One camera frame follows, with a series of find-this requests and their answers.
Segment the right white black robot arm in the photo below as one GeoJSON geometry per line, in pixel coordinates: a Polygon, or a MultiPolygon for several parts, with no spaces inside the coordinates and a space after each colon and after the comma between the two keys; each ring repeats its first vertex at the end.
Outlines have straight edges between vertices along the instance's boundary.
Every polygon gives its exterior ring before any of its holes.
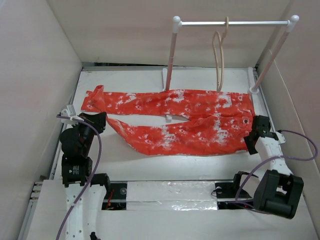
{"type": "Polygon", "coordinates": [[[282,155],[281,145],[286,142],[279,131],[271,131],[270,119],[256,115],[252,119],[251,131],[244,138],[250,155],[259,154],[262,162],[243,180],[231,184],[235,200],[249,192],[247,181],[254,172],[266,166],[263,177],[253,195],[253,208],[266,214],[292,219],[297,211],[304,182],[301,177],[293,175],[282,155]]]}

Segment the beige wooden clothes hanger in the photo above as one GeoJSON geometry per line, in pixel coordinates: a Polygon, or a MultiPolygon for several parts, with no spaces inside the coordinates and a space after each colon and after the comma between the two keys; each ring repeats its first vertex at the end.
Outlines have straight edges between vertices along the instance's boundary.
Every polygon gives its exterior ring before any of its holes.
{"type": "Polygon", "coordinates": [[[215,31],[212,36],[212,50],[216,67],[216,92],[219,93],[222,90],[225,75],[225,58],[223,43],[229,30],[229,17],[225,17],[225,28],[221,34],[219,31],[215,31]]]}

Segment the white clothes rack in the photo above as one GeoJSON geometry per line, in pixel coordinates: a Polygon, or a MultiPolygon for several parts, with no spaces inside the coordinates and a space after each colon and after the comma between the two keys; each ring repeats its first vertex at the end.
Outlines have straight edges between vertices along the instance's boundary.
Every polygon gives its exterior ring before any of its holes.
{"type": "Polygon", "coordinates": [[[164,68],[162,70],[162,80],[163,80],[164,90],[168,91],[171,86],[177,36],[180,28],[182,27],[222,27],[222,26],[225,27],[225,31],[222,35],[220,35],[218,32],[215,32],[212,37],[213,39],[218,38],[218,43],[220,48],[221,67],[219,67],[218,63],[215,64],[216,77],[217,77],[216,90],[219,92],[222,89],[223,79],[224,79],[224,54],[223,54],[222,44],[227,35],[228,27],[230,26],[232,27],[233,26],[285,27],[285,31],[283,32],[281,38],[279,39],[274,52],[271,54],[271,57],[269,58],[267,65],[265,66],[262,73],[258,77],[258,80],[254,84],[254,86],[250,87],[248,90],[249,93],[256,95],[259,93],[260,84],[264,79],[266,73],[270,69],[281,47],[283,46],[289,34],[293,31],[293,29],[295,28],[299,20],[300,20],[300,17],[298,15],[292,15],[290,19],[283,20],[283,21],[229,21],[228,17],[226,17],[224,21],[182,21],[179,16],[174,16],[172,19],[172,34],[171,34],[168,65],[167,65],[167,68],[164,68]]]}

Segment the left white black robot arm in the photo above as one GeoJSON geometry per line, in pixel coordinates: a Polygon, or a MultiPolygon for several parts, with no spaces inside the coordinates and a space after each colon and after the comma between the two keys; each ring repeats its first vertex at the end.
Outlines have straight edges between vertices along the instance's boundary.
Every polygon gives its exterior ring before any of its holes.
{"type": "Polygon", "coordinates": [[[98,240],[97,223],[104,198],[111,194],[106,173],[96,173],[100,160],[89,157],[94,137],[102,144],[100,134],[106,128],[107,113],[71,114],[64,109],[57,115],[71,125],[60,136],[62,184],[66,194],[67,213],[60,224],[56,239],[98,240]]]}

